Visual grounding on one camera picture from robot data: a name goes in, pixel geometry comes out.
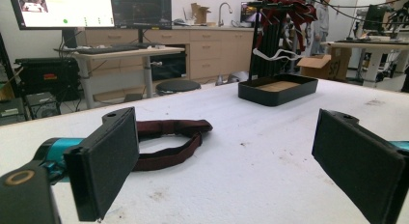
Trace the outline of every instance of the desk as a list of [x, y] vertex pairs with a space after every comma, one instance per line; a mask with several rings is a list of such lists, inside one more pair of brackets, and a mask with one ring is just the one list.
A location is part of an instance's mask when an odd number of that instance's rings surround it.
[[[139, 49], [133, 51], [124, 52], [113, 52], [104, 54], [79, 54], [73, 53], [74, 57], [78, 62], [79, 74], [81, 76], [81, 84], [84, 89], [85, 100], [87, 101], [87, 108], [94, 108], [94, 94], [115, 91], [119, 89], [127, 89], [137, 85], [147, 86], [147, 97], [152, 98], [153, 88], [152, 88], [152, 78], [151, 78], [151, 68], [150, 68], [150, 56], [155, 55], [166, 55], [179, 53], [183, 51], [183, 48], [175, 47], [165, 47], [163, 49]], [[93, 76], [90, 77], [87, 62], [89, 61], [103, 61], [123, 59], [123, 58], [134, 58], [142, 57], [143, 60], [143, 70], [135, 70], [126, 73], [115, 73], [105, 76]]]
[[363, 51], [372, 53], [370, 55], [368, 71], [364, 77], [364, 86], [378, 87], [376, 83], [376, 74], [378, 73], [379, 65], [381, 63], [382, 54], [390, 53], [391, 50], [399, 50], [400, 54], [397, 57], [396, 70], [397, 72], [404, 72], [406, 64], [409, 60], [409, 43], [408, 44], [385, 44], [385, 43], [371, 43], [371, 42], [327, 42], [333, 47], [349, 47], [362, 48]]
[[[318, 110], [355, 116], [387, 140], [409, 136], [407, 94], [319, 80], [315, 94], [266, 107], [238, 98], [232, 83], [0, 126], [0, 175], [31, 160], [46, 139], [86, 137], [101, 116], [128, 106], [139, 121], [206, 119], [214, 129], [184, 163], [131, 173], [106, 224], [368, 223], [312, 156]], [[154, 152], [186, 140], [160, 138], [140, 148]], [[63, 223], [77, 223], [69, 184], [59, 182], [53, 191]], [[398, 223], [409, 223], [408, 201]]]

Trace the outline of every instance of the computer monitor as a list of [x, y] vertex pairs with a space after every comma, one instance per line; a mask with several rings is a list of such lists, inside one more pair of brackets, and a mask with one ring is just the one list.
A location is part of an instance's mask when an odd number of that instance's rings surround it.
[[241, 2], [240, 22], [256, 22], [257, 9], [247, 6], [247, 2]]
[[111, 0], [116, 27], [172, 29], [172, 0]]
[[369, 5], [367, 16], [365, 17], [365, 22], [363, 29], [370, 31], [382, 31], [382, 22], [386, 12], [386, 7], [380, 7], [376, 5]]
[[111, 0], [11, 0], [20, 30], [114, 27]]

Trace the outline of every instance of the red fabric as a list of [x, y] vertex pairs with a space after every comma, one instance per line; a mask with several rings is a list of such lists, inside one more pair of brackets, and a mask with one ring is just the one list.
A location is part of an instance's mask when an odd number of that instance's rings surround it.
[[[295, 32], [297, 34], [298, 43], [300, 44], [301, 51], [305, 50], [304, 40], [301, 33], [301, 25], [303, 23], [311, 23], [316, 18], [315, 8], [311, 4], [306, 4], [303, 0], [267, 0], [269, 3], [282, 3], [284, 6], [292, 5], [291, 10], [280, 9], [262, 9], [262, 12], [266, 15], [261, 18], [261, 26], [263, 31], [266, 30], [270, 24], [279, 24], [280, 18], [286, 22], [286, 15], [288, 14], [292, 22], [294, 22]], [[259, 48], [262, 40], [262, 33], [259, 34], [256, 48]]]
[[213, 130], [213, 126], [206, 120], [138, 121], [136, 125], [139, 140], [169, 134], [181, 134], [190, 140], [180, 147], [140, 154], [132, 171], [159, 170], [184, 162], [202, 145], [202, 133]]

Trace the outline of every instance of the stool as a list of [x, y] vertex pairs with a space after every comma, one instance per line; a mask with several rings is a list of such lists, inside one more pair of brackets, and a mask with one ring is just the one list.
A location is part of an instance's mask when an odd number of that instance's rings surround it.
[[188, 92], [201, 89], [201, 84], [189, 80], [172, 80], [157, 84], [156, 93], [160, 96], [171, 95], [179, 92]]

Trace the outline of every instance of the electronics device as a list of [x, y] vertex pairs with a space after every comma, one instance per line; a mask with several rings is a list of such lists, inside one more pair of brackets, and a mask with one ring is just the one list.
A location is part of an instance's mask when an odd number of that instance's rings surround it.
[[79, 99], [78, 64], [73, 58], [21, 58], [18, 89], [22, 96], [50, 92], [59, 102]]
[[135, 108], [102, 122], [85, 139], [46, 140], [30, 162], [0, 177], [0, 222], [64, 222], [51, 189], [57, 182], [70, 183], [80, 221], [100, 222], [139, 158]]
[[112, 46], [112, 47], [105, 47], [105, 48], [83, 48], [77, 49], [76, 51], [81, 54], [102, 54], [102, 53], [113, 53], [113, 52], [124, 52], [124, 51], [133, 51], [138, 50], [138, 46], [131, 46], [131, 45], [121, 45], [121, 46]]
[[248, 2], [241, 2], [240, 23], [254, 24], [256, 21], [257, 9], [255, 7], [250, 7], [247, 4]]
[[26, 121], [26, 115], [21, 98], [0, 101], [0, 126], [24, 121]]
[[313, 156], [369, 223], [396, 223], [409, 187], [409, 142], [387, 141], [348, 114], [321, 109]]
[[61, 115], [60, 106], [48, 92], [27, 95], [25, 99], [33, 120]]
[[172, 29], [172, 0], [111, 0], [120, 28]]
[[114, 27], [111, 0], [11, 0], [20, 30]]
[[382, 31], [382, 22], [386, 11], [386, 7], [369, 5], [367, 16], [365, 16], [364, 26], [362, 28], [376, 32]]
[[157, 45], [163, 45], [163, 43], [159, 42], [132, 42], [132, 43], [114, 43], [111, 44], [112, 47], [137, 47], [139, 48], [149, 48], [149, 47], [156, 47]]

